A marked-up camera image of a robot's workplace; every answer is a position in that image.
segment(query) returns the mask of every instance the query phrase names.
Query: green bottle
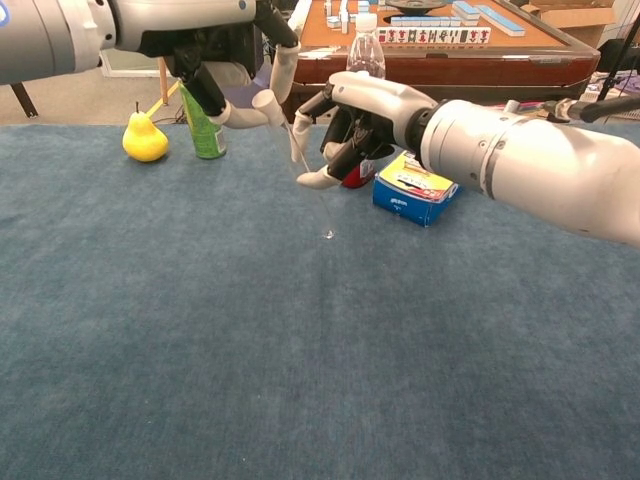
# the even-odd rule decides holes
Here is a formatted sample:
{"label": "green bottle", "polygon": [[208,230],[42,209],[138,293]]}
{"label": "green bottle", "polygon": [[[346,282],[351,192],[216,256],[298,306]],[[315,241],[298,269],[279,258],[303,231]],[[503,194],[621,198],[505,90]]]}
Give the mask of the green bottle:
{"label": "green bottle", "polygon": [[227,153],[222,127],[211,123],[202,111],[202,107],[198,105],[198,102],[182,83],[180,84],[180,93],[196,155],[205,160],[222,157]]}

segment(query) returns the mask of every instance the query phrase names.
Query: plastic water bottle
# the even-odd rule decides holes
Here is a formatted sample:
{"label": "plastic water bottle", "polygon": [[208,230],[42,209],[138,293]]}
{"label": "plastic water bottle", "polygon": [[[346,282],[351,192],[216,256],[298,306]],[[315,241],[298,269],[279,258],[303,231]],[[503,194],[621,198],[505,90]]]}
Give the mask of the plastic water bottle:
{"label": "plastic water bottle", "polygon": [[359,72],[366,70],[369,75],[384,78],[385,62],[382,45],[378,41],[376,29],[378,16],[375,13],[359,13],[356,15],[356,38],[353,39],[347,70]]}
{"label": "plastic water bottle", "polygon": [[[375,13],[359,13],[356,15],[356,37],[351,44],[347,57],[347,70],[351,72],[368,72],[372,77],[384,78],[386,73],[382,45],[378,41],[376,29],[378,16]],[[373,160],[363,160],[343,180],[342,185],[358,188],[365,185],[375,176]]]}

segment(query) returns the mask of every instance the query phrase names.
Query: white mahjong tile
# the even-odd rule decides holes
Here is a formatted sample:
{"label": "white mahjong tile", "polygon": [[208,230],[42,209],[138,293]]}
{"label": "white mahjong tile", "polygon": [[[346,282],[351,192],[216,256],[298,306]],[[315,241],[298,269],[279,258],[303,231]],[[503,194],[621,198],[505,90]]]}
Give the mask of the white mahjong tile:
{"label": "white mahjong tile", "polygon": [[378,41],[380,43],[387,43],[387,29],[379,28],[377,33],[378,33]]}
{"label": "white mahjong tile", "polygon": [[427,37],[429,35],[429,30],[425,28],[420,28],[416,32],[416,43],[427,43]]}
{"label": "white mahjong tile", "polygon": [[480,28],[470,28],[467,43],[480,43]]}
{"label": "white mahjong tile", "polygon": [[398,29],[397,28],[388,28],[387,29],[387,43],[398,43]]}
{"label": "white mahjong tile", "polygon": [[480,28],[480,43],[487,44],[489,43],[489,39],[491,38],[491,28],[484,27]]}
{"label": "white mahjong tile", "polygon": [[430,28],[427,35],[427,43],[436,43],[438,41],[438,28]]}
{"label": "white mahjong tile", "polygon": [[449,30],[446,28],[438,28],[438,36],[436,37],[436,43],[448,43]]}
{"label": "white mahjong tile", "polygon": [[409,29],[408,28],[399,28],[398,29],[398,42],[399,43],[407,43],[409,41]]}
{"label": "white mahjong tile", "polygon": [[467,43],[469,39],[469,28],[459,28],[460,35],[458,36],[458,43]]}
{"label": "white mahjong tile", "polygon": [[460,42],[460,29],[459,28],[451,28],[449,29],[449,43],[459,43]]}

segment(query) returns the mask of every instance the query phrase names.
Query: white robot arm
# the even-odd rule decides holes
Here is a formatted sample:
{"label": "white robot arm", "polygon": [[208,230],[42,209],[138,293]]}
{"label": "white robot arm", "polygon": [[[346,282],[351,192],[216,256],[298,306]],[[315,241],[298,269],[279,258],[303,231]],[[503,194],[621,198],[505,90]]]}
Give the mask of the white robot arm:
{"label": "white robot arm", "polygon": [[397,145],[467,189],[564,230],[640,248],[640,150],[627,140],[466,101],[438,103],[405,85],[340,72],[296,113],[299,144],[305,126],[336,105],[321,146],[328,164],[301,175],[302,185],[338,185],[362,159]]}
{"label": "white robot arm", "polygon": [[164,57],[212,121],[254,127],[264,115],[236,109],[216,80],[216,70],[251,68],[254,26],[276,45],[271,89],[282,103],[300,46],[270,0],[0,0],[0,85],[96,68],[115,48]]}

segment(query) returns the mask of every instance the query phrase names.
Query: cable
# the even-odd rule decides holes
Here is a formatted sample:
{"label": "cable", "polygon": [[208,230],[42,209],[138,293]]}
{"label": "cable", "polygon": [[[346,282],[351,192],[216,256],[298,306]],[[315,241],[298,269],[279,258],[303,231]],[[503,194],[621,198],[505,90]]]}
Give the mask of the cable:
{"label": "cable", "polygon": [[603,34],[605,33],[609,33],[609,32],[613,32],[614,30],[622,30],[623,28],[627,28],[629,26],[633,25],[633,22],[630,23],[625,23],[624,25],[617,25],[615,27],[611,27],[611,28],[606,28],[602,31]]}
{"label": "cable", "polygon": [[618,56],[616,57],[616,61],[613,64],[613,68],[609,72],[607,79],[604,81],[602,90],[600,90],[600,93],[598,94],[598,101],[604,100],[605,98],[607,98],[607,93],[609,92],[609,89],[613,87],[613,85],[615,84],[615,76],[618,74],[618,70],[620,70],[620,66],[622,65],[622,62],[624,61],[624,58],[627,55],[629,48],[631,47],[631,43],[635,38],[636,34],[638,33],[639,29],[640,29],[640,14],[636,16],[633,22],[633,26],[631,27],[631,30],[629,30],[629,32],[627,33],[627,36],[624,40],[624,44],[622,45],[622,49],[618,53]]}
{"label": "cable", "polygon": [[171,124],[180,124],[180,123],[186,123],[187,122],[187,117],[184,113],[184,105],[181,105],[180,108],[178,108],[178,110],[176,111],[176,113],[174,114],[173,117],[165,117],[165,118],[159,118],[158,120],[154,120],[153,123],[158,124],[160,122],[166,122],[171,120],[171,122],[169,122],[168,125]]}
{"label": "cable", "polygon": [[[622,88],[619,89],[620,91],[618,92],[618,96],[616,98],[620,98],[624,93],[624,89],[627,88],[627,85],[629,84],[629,80],[631,80],[631,77],[633,76],[633,72],[636,71],[636,67],[638,66],[638,58],[640,57],[636,57],[636,59],[633,61],[633,65],[631,67],[631,70],[629,71],[629,75],[627,75],[627,80],[624,82],[624,85],[622,86]],[[607,118],[605,118],[603,125],[606,125],[611,117],[612,115],[609,115]]]}

